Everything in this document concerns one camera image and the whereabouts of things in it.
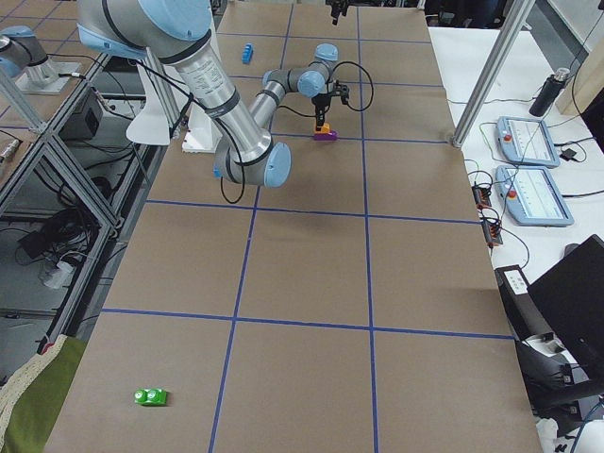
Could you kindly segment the orange trapezoid block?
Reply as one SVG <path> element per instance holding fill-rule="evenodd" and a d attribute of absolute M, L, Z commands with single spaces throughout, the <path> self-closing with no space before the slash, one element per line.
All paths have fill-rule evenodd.
<path fill-rule="evenodd" d="M 315 134 L 328 134 L 331 131 L 329 123 L 323 123 L 322 125 L 315 125 L 314 133 Z"/>

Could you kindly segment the purple trapezoid block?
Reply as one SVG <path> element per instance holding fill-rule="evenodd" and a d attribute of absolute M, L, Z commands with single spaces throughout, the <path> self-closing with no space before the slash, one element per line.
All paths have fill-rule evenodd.
<path fill-rule="evenodd" d="M 313 138 L 318 142 L 333 142 L 338 140 L 338 133 L 336 131 L 316 132 L 313 134 Z"/>

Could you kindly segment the long blue block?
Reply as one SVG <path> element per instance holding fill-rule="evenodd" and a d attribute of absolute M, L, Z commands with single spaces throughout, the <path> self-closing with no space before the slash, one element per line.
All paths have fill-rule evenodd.
<path fill-rule="evenodd" d="M 249 64 L 253 58 L 254 46 L 251 42 L 247 42 L 242 51 L 242 63 Z"/>

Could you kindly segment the white plastic chair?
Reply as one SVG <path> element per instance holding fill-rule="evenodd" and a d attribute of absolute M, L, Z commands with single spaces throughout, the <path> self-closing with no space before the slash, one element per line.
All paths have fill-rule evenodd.
<path fill-rule="evenodd" d="M 147 57 L 136 61 L 145 95 L 142 110 L 136 114 L 126 130 L 126 137 L 134 143 L 168 145 L 182 131 L 187 102 L 184 83 L 176 70 L 163 66 L 157 57 L 147 51 Z"/>

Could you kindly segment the orange black connector module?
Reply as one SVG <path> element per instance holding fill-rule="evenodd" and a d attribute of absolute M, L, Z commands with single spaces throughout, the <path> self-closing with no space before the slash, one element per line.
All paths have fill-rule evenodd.
<path fill-rule="evenodd" d="M 503 244 L 501 238 L 501 228 L 497 222 L 491 222 L 488 219 L 481 220 L 481 226 L 485 242 L 491 249 Z"/>
<path fill-rule="evenodd" d="M 492 206 L 490 199 L 490 189 L 486 187 L 480 187 L 479 185 L 474 185 L 472 187 L 472 194 L 478 210 L 490 208 Z"/>

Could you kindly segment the far teach pendant tablet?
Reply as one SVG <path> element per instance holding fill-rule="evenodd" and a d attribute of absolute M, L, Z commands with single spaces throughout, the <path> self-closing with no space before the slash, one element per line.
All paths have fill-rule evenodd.
<path fill-rule="evenodd" d="M 560 165 L 560 158 L 541 119 L 501 116 L 496 122 L 499 150 L 513 164 L 545 166 Z"/>

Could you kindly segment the teach pendant tablet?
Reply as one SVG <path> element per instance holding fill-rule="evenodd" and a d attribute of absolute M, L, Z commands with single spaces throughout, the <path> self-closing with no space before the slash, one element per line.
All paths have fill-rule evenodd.
<path fill-rule="evenodd" d="M 544 166 L 499 165 L 495 186 L 504 210 L 521 227 L 570 227 L 575 223 Z"/>
<path fill-rule="evenodd" d="M 541 119 L 501 116 L 496 122 L 499 150 L 513 164 L 545 166 L 560 165 L 560 158 Z"/>

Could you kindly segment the near teach pendant tablet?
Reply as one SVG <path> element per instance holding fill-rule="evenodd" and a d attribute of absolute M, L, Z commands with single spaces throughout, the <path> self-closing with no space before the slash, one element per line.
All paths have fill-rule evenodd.
<path fill-rule="evenodd" d="M 499 165 L 495 186 L 504 210 L 521 227 L 570 227 L 575 223 L 544 166 Z"/>

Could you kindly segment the black water bottle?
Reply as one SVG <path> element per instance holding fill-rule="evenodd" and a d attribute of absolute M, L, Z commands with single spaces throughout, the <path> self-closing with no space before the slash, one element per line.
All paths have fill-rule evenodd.
<path fill-rule="evenodd" d="M 528 113 L 534 117 L 543 117 L 565 88 L 570 73 L 569 68 L 561 67 L 551 74 L 545 80 Z"/>

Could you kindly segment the small black adapter box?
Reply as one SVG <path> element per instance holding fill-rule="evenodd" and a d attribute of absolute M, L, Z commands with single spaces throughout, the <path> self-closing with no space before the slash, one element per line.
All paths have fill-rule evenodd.
<path fill-rule="evenodd" d="M 576 159 L 577 152 L 572 149 L 563 149 L 560 155 L 560 158 L 565 161 L 578 161 Z"/>

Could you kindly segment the green double block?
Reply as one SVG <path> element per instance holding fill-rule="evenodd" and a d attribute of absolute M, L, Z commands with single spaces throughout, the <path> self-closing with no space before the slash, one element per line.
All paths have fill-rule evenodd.
<path fill-rule="evenodd" d="M 162 388 L 140 388 L 133 394 L 134 402 L 146 407 L 162 407 L 167 404 L 168 392 Z"/>

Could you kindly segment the green cloth with lace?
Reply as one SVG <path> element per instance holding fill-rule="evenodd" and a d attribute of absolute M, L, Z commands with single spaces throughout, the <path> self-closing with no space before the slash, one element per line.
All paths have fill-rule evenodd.
<path fill-rule="evenodd" d="M 59 335 L 1 388 L 1 450 L 42 452 L 87 343 Z"/>

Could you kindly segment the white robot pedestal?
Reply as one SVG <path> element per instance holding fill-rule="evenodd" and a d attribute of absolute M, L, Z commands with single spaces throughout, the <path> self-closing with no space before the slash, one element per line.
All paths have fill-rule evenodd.
<path fill-rule="evenodd" d="M 182 150 L 189 154 L 214 154 L 222 134 L 211 118 L 192 104 Z"/>

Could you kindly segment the aluminium frame post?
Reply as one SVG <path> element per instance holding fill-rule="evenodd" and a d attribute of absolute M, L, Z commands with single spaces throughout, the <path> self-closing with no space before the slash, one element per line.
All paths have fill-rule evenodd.
<path fill-rule="evenodd" d="M 509 13 L 499 30 L 491 52 L 480 72 L 478 81 L 451 137 L 450 141 L 454 147 L 462 148 L 534 4 L 535 0 L 512 2 Z"/>

